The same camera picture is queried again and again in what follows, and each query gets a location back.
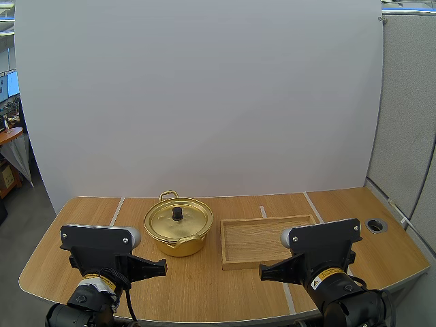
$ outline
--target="computer monitor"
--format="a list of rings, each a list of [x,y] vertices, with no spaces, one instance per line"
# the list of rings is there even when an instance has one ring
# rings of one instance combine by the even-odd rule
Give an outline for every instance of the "computer monitor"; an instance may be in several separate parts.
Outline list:
[[[18,75],[16,72],[7,75],[7,95],[9,97],[19,94],[20,88],[18,86]]]

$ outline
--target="gray fabric panel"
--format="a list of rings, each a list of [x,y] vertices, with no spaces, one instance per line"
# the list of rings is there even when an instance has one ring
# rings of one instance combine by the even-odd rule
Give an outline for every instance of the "gray fabric panel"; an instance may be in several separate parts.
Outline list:
[[[427,243],[436,250],[436,153],[433,155],[429,174],[411,222]]]
[[[421,249],[430,262],[430,270],[423,274],[408,295],[396,308],[396,326],[436,326],[434,314],[436,303],[436,260],[425,247],[424,243],[411,229],[407,233]]]
[[[436,126],[436,17],[386,16],[384,79],[368,176],[410,216]]]

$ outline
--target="wooden tray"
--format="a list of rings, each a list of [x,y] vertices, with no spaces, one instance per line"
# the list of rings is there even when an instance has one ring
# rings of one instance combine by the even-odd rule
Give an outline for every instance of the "wooden tray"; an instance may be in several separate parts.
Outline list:
[[[223,270],[257,269],[291,256],[280,242],[286,228],[312,225],[312,215],[221,220]]]

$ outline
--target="wooden desk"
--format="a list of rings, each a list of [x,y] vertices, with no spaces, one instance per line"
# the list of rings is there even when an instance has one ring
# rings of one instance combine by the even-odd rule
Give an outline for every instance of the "wooden desk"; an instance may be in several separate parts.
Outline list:
[[[5,129],[0,133],[0,145],[8,143],[22,134],[22,127],[13,127]]]
[[[0,146],[4,145],[12,140],[15,140],[17,137],[19,137],[22,134],[22,128],[21,127],[15,127],[11,129],[6,129],[0,133]],[[11,190],[17,186],[21,187],[21,180],[20,175],[17,171],[17,169],[11,164],[11,171],[14,175],[14,182],[7,188],[7,189],[0,189],[0,198],[6,197],[6,195],[11,192]]]
[[[354,275],[367,280],[369,287],[398,285],[417,278],[429,267],[407,233],[368,189],[316,192],[310,193],[309,197],[324,221],[359,218],[364,240],[354,245],[356,263],[350,268]],[[23,270],[21,288],[42,298],[66,302],[81,277],[78,270],[70,268],[69,253],[59,248],[60,227],[65,223],[108,225],[119,200],[70,200]],[[166,277],[134,283],[131,301],[137,317],[161,322],[251,320],[245,324],[259,324],[272,320],[292,321],[296,316],[316,312],[308,311],[314,305],[302,286],[290,285],[287,289],[287,284],[260,281],[257,269],[221,269],[219,224],[222,219],[260,218],[259,206],[265,208],[269,217],[308,213],[316,217],[303,193],[199,200],[210,206],[214,222],[205,247],[185,258],[172,258],[159,252],[144,229],[144,216],[157,199],[127,198],[123,201],[115,225],[129,225],[140,230],[142,242],[134,249],[134,255],[154,261],[165,258],[168,263]],[[364,220],[375,217],[388,222],[387,232],[372,234],[366,230]],[[116,315],[129,317],[125,299],[121,300]]]

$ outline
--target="screw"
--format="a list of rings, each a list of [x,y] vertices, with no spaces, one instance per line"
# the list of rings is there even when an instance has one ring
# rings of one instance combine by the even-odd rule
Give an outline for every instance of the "screw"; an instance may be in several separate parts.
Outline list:
[[[88,299],[87,299],[87,297],[86,297],[85,295],[79,295],[79,296],[76,298],[76,301],[79,302],[79,303],[86,302],[87,300],[88,300]]]

